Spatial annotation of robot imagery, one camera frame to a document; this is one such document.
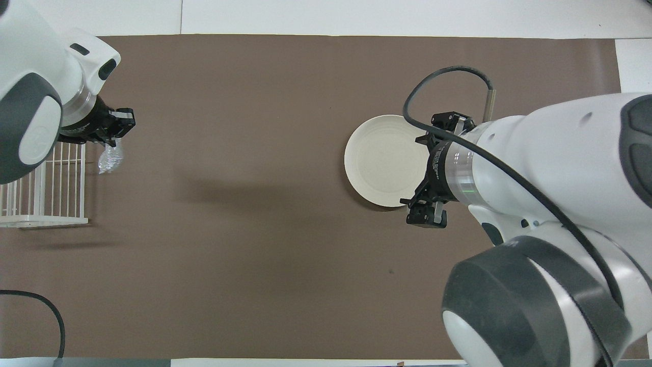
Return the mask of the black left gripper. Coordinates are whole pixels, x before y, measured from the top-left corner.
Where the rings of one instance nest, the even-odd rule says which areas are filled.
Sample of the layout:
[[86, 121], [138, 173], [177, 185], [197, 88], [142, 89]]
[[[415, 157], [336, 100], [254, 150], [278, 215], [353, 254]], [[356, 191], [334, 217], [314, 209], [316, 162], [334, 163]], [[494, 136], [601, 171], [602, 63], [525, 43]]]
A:
[[135, 127], [133, 109], [108, 107], [97, 97], [91, 111], [80, 121], [59, 128], [58, 142], [70, 144], [100, 143], [116, 148], [117, 140]]

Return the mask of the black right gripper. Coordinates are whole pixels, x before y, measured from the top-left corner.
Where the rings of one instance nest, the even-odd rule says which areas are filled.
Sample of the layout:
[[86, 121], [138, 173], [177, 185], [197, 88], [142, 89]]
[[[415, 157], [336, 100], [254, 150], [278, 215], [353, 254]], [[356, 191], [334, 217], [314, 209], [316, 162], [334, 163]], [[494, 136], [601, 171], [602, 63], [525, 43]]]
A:
[[[476, 128], [473, 118], [458, 112], [433, 114], [430, 123], [433, 127], [441, 128], [457, 136]], [[410, 200], [400, 199], [400, 203], [405, 204], [408, 210], [405, 222], [422, 228], [446, 228], [448, 219], [443, 206], [453, 200], [453, 194], [449, 188], [445, 167], [452, 141], [438, 140], [435, 137], [418, 137], [418, 143], [426, 145], [430, 153], [426, 163], [424, 182], [427, 196], [435, 202], [419, 200], [410, 204]]]

